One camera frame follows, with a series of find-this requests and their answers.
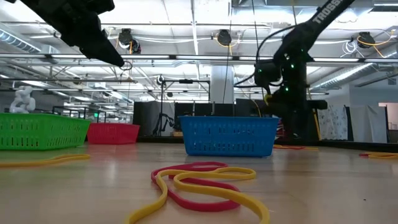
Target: red rubber band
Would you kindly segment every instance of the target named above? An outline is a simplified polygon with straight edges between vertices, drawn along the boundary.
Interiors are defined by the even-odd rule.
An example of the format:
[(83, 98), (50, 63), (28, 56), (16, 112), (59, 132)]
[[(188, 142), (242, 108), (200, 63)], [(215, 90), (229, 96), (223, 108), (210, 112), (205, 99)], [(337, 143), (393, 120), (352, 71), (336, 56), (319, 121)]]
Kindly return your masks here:
[[(222, 167), (228, 167), (228, 165), (225, 163), (222, 163), (222, 162), (194, 162), (191, 164), (183, 164), (183, 165), (170, 166), (170, 167), (164, 167), (161, 169), (157, 169), (150, 174), (150, 178), (152, 179), (153, 183), (156, 184), (156, 175), (157, 175), (157, 173), (159, 173), (162, 170), (177, 169), (177, 170), (204, 172), (204, 171), (213, 171), (215, 169), (222, 168)], [(183, 181), (192, 183), (192, 184), (199, 184), (199, 185), (212, 186), (212, 187), (221, 187), (224, 189), (230, 189), (230, 190), (240, 192), (240, 190), (233, 185), (225, 184), (225, 183), (221, 183), (221, 182), (215, 182), (215, 181), (211, 181), (211, 180), (187, 178), (187, 179), (184, 179)], [(231, 200), (224, 201), (224, 202), (213, 202), (213, 203), (192, 202), (190, 200), (180, 197), (179, 195), (177, 195), (170, 189), (168, 189), (167, 195), (170, 198), (172, 198), (175, 201), (175, 203), (179, 204), (181, 207), (189, 209), (189, 210), (199, 211), (199, 212), (221, 212), (221, 211), (238, 208), (240, 206), (240, 204), (235, 203)]]

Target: plastic basket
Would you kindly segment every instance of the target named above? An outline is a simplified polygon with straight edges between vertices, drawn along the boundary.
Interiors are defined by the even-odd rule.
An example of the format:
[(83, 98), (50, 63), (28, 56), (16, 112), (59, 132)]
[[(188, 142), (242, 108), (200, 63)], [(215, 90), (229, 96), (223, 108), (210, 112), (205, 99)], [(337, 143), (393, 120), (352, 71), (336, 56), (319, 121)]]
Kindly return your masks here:
[(119, 123), (92, 123), (87, 138), (90, 144), (136, 143), (139, 125)]
[(0, 149), (47, 150), (81, 146), (89, 121), (52, 114), (0, 114)]
[(272, 154), (279, 118), (181, 116), (191, 156), (264, 157)]

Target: table surface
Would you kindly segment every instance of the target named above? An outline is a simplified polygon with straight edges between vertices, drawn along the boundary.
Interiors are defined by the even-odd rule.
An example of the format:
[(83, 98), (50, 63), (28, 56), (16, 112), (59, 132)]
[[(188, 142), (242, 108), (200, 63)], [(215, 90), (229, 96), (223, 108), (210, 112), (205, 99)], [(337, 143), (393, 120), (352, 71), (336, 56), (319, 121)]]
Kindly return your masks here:
[[(0, 223), (125, 223), (135, 209), (160, 191), (150, 172), (195, 161), (252, 168), (255, 180), (224, 180), (256, 197), (270, 210), (271, 223), (397, 223), (398, 160), (359, 157), (361, 151), (275, 149), (268, 158), (191, 157), (183, 144), (82, 146), (46, 152), (0, 151), (0, 162), (88, 153), (89, 161), (55, 166), (0, 169)], [(179, 192), (199, 202), (223, 199)], [(258, 223), (245, 207), (220, 213), (180, 208), (171, 200), (138, 223)]]

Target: red basket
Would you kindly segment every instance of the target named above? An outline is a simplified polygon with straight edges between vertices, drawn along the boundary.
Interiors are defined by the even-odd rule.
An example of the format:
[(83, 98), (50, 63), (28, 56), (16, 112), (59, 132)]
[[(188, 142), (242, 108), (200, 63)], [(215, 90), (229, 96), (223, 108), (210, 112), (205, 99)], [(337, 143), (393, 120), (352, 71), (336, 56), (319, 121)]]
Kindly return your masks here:
[(91, 123), (87, 132), (90, 144), (136, 143), (139, 125), (118, 123)]

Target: curtain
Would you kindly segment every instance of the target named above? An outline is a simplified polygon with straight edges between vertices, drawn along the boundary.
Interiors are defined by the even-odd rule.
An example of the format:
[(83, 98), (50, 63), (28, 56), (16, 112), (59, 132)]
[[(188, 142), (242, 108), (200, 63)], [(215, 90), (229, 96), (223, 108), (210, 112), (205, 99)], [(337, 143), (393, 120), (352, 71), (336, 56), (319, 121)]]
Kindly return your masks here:
[(347, 140), (348, 119), (344, 106), (328, 105), (327, 110), (318, 110), (321, 139)]

